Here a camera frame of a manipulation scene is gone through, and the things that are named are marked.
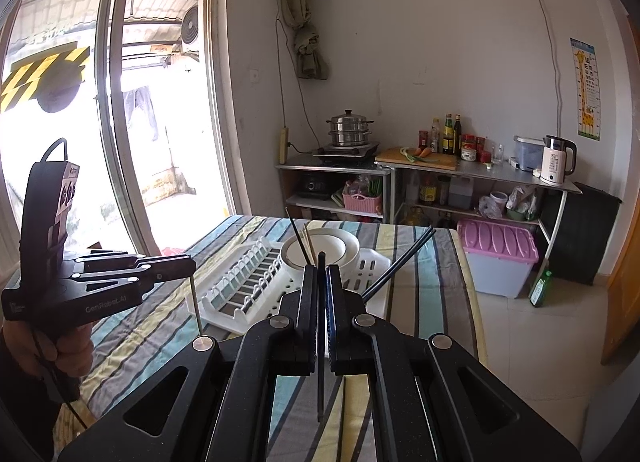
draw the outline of purple lid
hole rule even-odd
[[[467,253],[477,253],[525,264],[538,261],[538,250],[528,229],[485,220],[461,220],[458,233]]]

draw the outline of air conditioner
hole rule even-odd
[[[197,59],[200,55],[200,31],[198,30],[198,5],[191,6],[182,18],[180,27],[182,54]]]

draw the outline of glass door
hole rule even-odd
[[[131,251],[102,151],[95,102],[99,5],[100,0],[22,0],[2,74],[2,168],[20,226],[31,165],[53,141],[65,137],[69,160],[80,165],[67,246],[101,243]]]
[[[111,64],[112,77],[120,73],[113,102],[122,96],[124,105],[123,113],[114,112],[116,136],[126,128],[120,138],[128,141],[153,240],[164,255],[185,251],[228,216],[204,67],[202,3],[126,0],[121,70]]]

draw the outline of white kettle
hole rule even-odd
[[[542,172],[540,173],[540,179],[548,184],[561,185],[564,182],[564,176],[571,175],[575,171],[575,159],[577,155],[575,143],[568,139],[562,139],[562,137],[555,137],[554,135],[548,135],[543,141],[545,142],[545,149],[542,155]],[[564,169],[566,167],[567,148],[573,151],[572,164],[569,170]]]

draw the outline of yellow and black striped sign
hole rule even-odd
[[[38,86],[44,72],[54,68],[62,60],[77,65],[82,72],[82,80],[84,81],[84,67],[89,61],[89,55],[89,47],[79,48],[78,43],[75,42],[71,46],[65,44],[33,54],[14,64],[9,77],[2,83],[0,113],[11,110],[20,102],[34,99],[38,94]]]

